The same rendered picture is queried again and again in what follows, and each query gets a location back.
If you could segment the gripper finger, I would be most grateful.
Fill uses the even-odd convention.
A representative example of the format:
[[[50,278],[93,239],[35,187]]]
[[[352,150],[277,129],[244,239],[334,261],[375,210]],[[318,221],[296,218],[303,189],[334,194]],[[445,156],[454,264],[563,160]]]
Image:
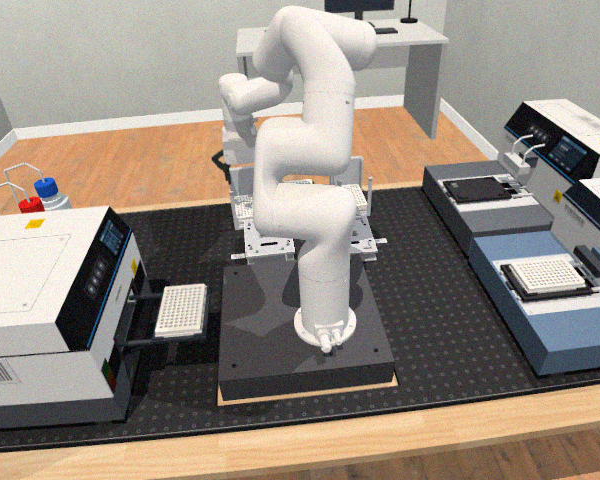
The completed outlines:
[[[223,156],[223,149],[220,150],[218,153],[216,153],[215,155],[213,155],[211,157],[211,160],[214,162],[214,164],[216,164],[216,166],[218,168],[220,168],[224,173],[225,173],[225,180],[228,181],[228,184],[231,185],[231,177],[230,177],[230,166],[231,165],[227,165],[226,163],[222,163],[220,162],[218,159],[221,158]],[[226,164],[226,165],[225,165]]]

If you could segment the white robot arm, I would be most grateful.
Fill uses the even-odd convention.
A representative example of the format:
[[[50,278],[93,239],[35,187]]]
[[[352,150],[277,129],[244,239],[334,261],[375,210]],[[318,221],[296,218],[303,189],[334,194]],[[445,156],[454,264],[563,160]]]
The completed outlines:
[[[347,170],[356,91],[352,71],[365,69],[376,49],[376,33],[367,22],[287,6],[275,14],[253,54],[261,77],[248,80],[232,73],[218,82],[228,130],[224,151],[255,148],[256,230],[267,237],[306,240],[298,254],[301,307],[294,327],[302,340],[325,353],[356,328],[349,281],[357,204],[343,187],[282,179]],[[258,122],[252,113],[279,105],[291,92],[295,64],[303,80],[302,118],[272,117],[252,134]]]

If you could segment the red bottle cap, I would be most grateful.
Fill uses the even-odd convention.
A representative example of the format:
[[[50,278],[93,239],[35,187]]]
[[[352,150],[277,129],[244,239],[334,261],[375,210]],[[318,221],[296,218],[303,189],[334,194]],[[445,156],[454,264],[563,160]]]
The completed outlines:
[[[30,200],[30,203],[28,203],[28,201],[26,199],[24,199],[23,201],[21,201],[18,204],[18,207],[22,214],[44,211],[44,206],[39,197],[30,197],[29,200]]]

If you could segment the blue bottle cap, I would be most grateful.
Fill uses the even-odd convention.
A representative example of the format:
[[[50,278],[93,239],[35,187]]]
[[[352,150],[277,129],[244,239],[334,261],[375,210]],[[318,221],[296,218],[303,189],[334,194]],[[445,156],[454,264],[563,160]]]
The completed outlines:
[[[34,183],[34,187],[39,196],[48,196],[55,193],[58,190],[54,178],[44,178],[45,183],[40,179]]]

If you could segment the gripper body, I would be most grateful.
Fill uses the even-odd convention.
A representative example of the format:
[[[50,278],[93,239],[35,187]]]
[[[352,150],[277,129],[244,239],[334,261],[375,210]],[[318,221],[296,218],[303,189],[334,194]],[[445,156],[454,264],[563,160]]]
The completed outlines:
[[[223,127],[222,128],[222,138],[227,137],[227,132],[228,132],[228,130],[226,130],[225,127]],[[255,124],[254,124],[254,126],[251,127],[251,133],[252,134],[258,133]],[[254,151],[255,151],[255,148],[223,151],[225,163],[227,165],[254,163]]]

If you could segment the white plastic bottle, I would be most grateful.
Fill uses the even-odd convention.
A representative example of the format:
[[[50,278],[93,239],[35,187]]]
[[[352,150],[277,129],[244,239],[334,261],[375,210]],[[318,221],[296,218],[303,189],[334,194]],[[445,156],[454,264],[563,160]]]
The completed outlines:
[[[62,195],[63,195],[64,200],[60,204],[58,204],[58,205],[56,205],[54,207],[45,208],[45,211],[56,211],[56,210],[72,209],[72,206],[70,204],[68,196],[65,195],[65,194],[62,194]]]

